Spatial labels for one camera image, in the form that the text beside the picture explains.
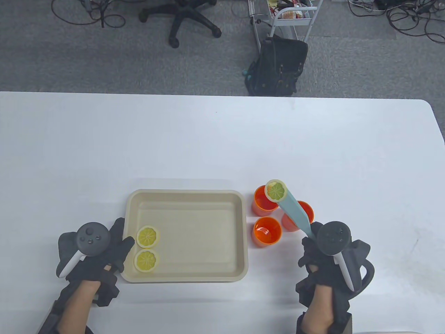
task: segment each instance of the forearm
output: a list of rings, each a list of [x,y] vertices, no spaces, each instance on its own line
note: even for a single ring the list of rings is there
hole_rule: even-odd
[[[82,281],[67,302],[57,326],[60,334],[84,334],[88,313],[94,296],[101,286],[99,281]]]
[[[312,303],[304,315],[301,329],[306,334],[327,334],[333,323],[332,288],[317,285]]]

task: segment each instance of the lemon slice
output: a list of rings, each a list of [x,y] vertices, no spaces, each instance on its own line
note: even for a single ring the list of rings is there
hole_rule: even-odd
[[[159,231],[153,226],[145,225],[136,235],[136,242],[142,248],[151,248],[158,243]]]
[[[283,181],[270,180],[264,190],[266,197],[272,202],[279,202],[287,196],[287,188]]]
[[[134,257],[134,266],[143,273],[149,273],[158,265],[158,255],[153,250],[143,249]]]

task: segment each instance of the orange cup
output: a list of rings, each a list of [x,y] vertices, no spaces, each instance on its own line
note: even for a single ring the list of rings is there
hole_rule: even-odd
[[[306,202],[298,201],[298,203],[301,205],[304,212],[306,212],[307,217],[309,218],[309,222],[312,224],[315,219],[314,210]],[[281,218],[281,224],[286,230],[290,232],[295,232],[299,230],[298,226],[294,223],[292,219],[289,218],[287,214],[284,214],[283,217]]]
[[[258,187],[253,196],[252,211],[260,217],[270,215],[278,207],[277,203],[269,201],[266,197],[266,194],[264,193],[265,188],[265,185]]]
[[[253,226],[252,240],[258,247],[276,244],[282,235],[281,226],[275,218],[262,217]]]

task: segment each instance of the office chair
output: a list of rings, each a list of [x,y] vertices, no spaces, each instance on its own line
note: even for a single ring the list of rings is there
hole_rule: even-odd
[[[168,42],[172,48],[179,46],[179,41],[176,38],[176,34],[179,30],[179,26],[182,20],[185,18],[192,19],[201,23],[212,31],[212,35],[216,38],[221,37],[221,29],[210,22],[204,15],[196,10],[197,7],[203,4],[216,5],[216,0],[175,0],[175,4],[164,4],[153,8],[144,8],[139,13],[139,21],[142,23],[147,22],[147,18],[151,14],[172,14],[174,15],[174,21],[171,26]]]

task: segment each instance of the cable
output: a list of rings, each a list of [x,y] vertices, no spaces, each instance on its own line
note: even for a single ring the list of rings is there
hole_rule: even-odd
[[[233,2],[232,5],[230,6],[230,11],[232,12],[232,15],[233,15],[233,16],[235,16],[235,17],[237,17],[237,18],[239,18],[239,19],[248,19],[249,17],[253,16],[253,15],[247,15],[247,16],[239,16],[239,15],[237,15],[237,14],[234,12],[234,10],[233,10],[233,5],[234,5],[235,3],[236,3],[236,2]]]
[[[271,25],[270,23],[268,23],[268,22],[266,22],[266,21],[263,21],[263,20],[261,20],[261,19],[257,19],[254,23],[256,23],[256,24],[265,23],[265,24],[267,24],[267,25],[272,29],[272,25]],[[283,33],[283,31],[281,30],[281,27],[280,27],[279,25],[276,25],[275,27],[277,27],[277,28],[280,30],[280,32],[281,32],[281,37],[283,38],[283,37],[284,37],[284,33]]]
[[[92,11],[88,12],[88,15],[92,19],[92,21],[91,22],[86,22],[86,23],[71,22],[71,21],[68,21],[68,20],[64,19],[60,15],[58,15],[55,12],[55,10],[54,10],[54,3],[56,1],[57,0],[52,0],[51,1],[51,11],[52,11],[52,13],[59,20],[62,20],[64,22],[72,24],[72,25],[90,25],[90,24],[95,24],[97,22],[100,22],[102,28],[104,28],[105,26],[108,26],[110,28],[122,28],[125,25],[125,23],[126,23],[126,20],[125,20],[125,18],[122,15],[119,15],[119,14],[108,14],[108,15],[105,15],[105,11],[107,10],[109,4],[113,0],[100,0],[99,3],[95,2],[95,1],[91,1]],[[82,6],[85,8],[85,0],[77,0],[77,1],[79,1],[82,4]],[[99,11],[99,17],[98,18],[93,17],[93,12],[96,12],[96,11]],[[122,20],[122,23],[118,24],[118,25],[113,25],[113,24],[108,23],[107,19],[109,19],[111,17],[119,18],[120,20]]]
[[[146,2],[147,0],[116,0],[120,2],[125,2],[127,4],[140,4],[141,2]]]
[[[435,18],[431,17],[432,13],[437,13],[437,12],[445,10],[445,8],[443,8],[443,9],[437,8],[435,6],[436,3],[437,3],[437,0],[418,0],[418,1],[415,1],[414,3],[412,1],[405,1],[398,6],[389,7],[385,10],[379,10],[379,9],[365,7],[365,6],[363,6],[363,3],[357,4],[357,3],[352,2],[351,0],[348,0],[348,7],[349,7],[349,10],[351,11],[351,13],[357,17],[386,15],[389,25],[393,29],[395,29],[397,32],[407,35],[407,36],[411,36],[411,37],[424,37],[425,36],[435,43],[445,45],[445,36],[444,35],[441,35],[439,33],[429,32],[427,29],[428,24],[432,20],[439,21],[439,22],[445,22],[445,20],[435,19]],[[368,11],[381,12],[381,13],[360,15],[360,14],[355,13],[352,10],[351,4],[355,5],[357,7],[364,8]],[[399,28],[396,26],[396,24],[395,24],[396,22],[402,21],[405,19],[411,19],[414,22],[414,25],[409,28]],[[425,25],[423,26],[423,33],[418,33],[418,34],[409,33],[409,31],[411,31],[419,26],[421,20],[426,20]]]

